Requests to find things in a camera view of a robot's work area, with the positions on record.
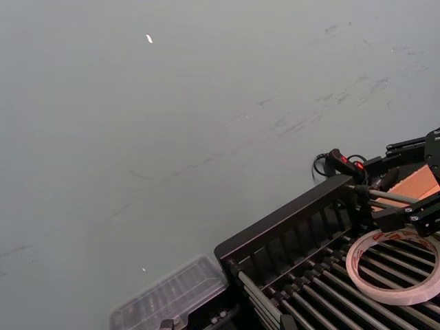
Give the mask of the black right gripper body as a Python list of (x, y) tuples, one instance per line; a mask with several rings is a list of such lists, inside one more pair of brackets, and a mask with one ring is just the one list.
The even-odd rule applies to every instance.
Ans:
[(429, 132), (425, 139), (424, 156), (426, 164), (435, 179), (440, 178), (440, 141), (439, 129)]

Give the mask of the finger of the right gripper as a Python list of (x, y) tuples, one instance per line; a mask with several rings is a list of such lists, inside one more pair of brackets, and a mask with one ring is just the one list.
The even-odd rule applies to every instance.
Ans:
[(421, 237), (439, 232), (439, 194), (433, 194), (405, 208), (387, 208), (372, 213), (382, 232), (392, 232), (411, 225)]
[(384, 157), (369, 159), (363, 167), (366, 172), (387, 172), (392, 168), (422, 163), (427, 160), (425, 149), (426, 137), (389, 144)]

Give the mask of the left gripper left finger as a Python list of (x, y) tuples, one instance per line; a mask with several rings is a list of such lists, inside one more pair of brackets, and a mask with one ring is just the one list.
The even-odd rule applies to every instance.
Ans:
[(186, 324), (181, 318), (162, 320), (159, 330), (186, 330)]

